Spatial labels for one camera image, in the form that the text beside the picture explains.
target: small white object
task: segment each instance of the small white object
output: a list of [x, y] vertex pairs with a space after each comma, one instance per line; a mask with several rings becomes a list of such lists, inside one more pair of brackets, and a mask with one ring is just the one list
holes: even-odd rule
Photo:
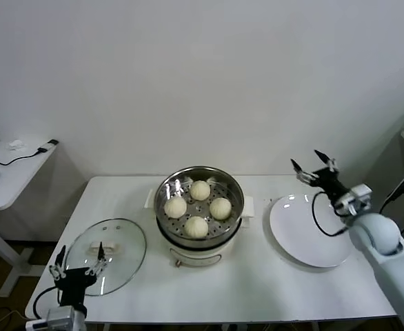
[[117, 253], [119, 250], [119, 245], [113, 241], [93, 241], [89, 248], [87, 253], [92, 254], [92, 255], [97, 255], [99, 251], [99, 245], [103, 243], [103, 249], [104, 249], [104, 254], [105, 255], [113, 255]]
[[231, 215], [230, 200], [217, 198], [210, 204], [210, 213], [215, 219], [224, 220]]
[[208, 223], [200, 216], [192, 216], [185, 222], [185, 232], [192, 238], [203, 238], [208, 234]]
[[[311, 212], [312, 196], [291, 194], [279, 199], [270, 213], [271, 231], [280, 246], [295, 259], [314, 267], [334, 267], [350, 255], [353, 245], [348, 233], [327, 237], [316, 227]], [[344, 225], [334, 214], [329, 201], [319, 197], [315, 214], [320, 226], [329, 233]]]
[[178, 219], [187, 211], [187, 203], [183, 197], [172, 197], [165, 202], [163, 209], [168, 217]]
[[194, 200], [203, 201], [210, 196], [210, 185], [206, 181], [195, 181], [190, 188], [190, 195]]
[[25, 150], [27, 148], [27, 145], [21, 140], [11, 141], [8, 145], [9, 150]]

